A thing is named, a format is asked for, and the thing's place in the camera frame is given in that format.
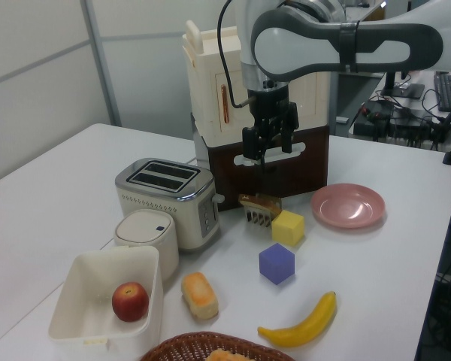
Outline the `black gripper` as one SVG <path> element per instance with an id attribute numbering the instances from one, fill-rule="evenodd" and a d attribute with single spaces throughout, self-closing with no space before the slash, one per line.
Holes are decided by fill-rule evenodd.
<path id="1" fill-rule="evenodd" d="M 281 134 L 284 153 L 292 152 L 293 133 L 298 128 L 297 105 L 289 100 L 289 88 L 281 87 L 271 91 L 248 90 L 253 98 L 249 104 L 254 124 L 242 129 L 243 156 L 258 165 L 265 172 L 265 142 Z"/>

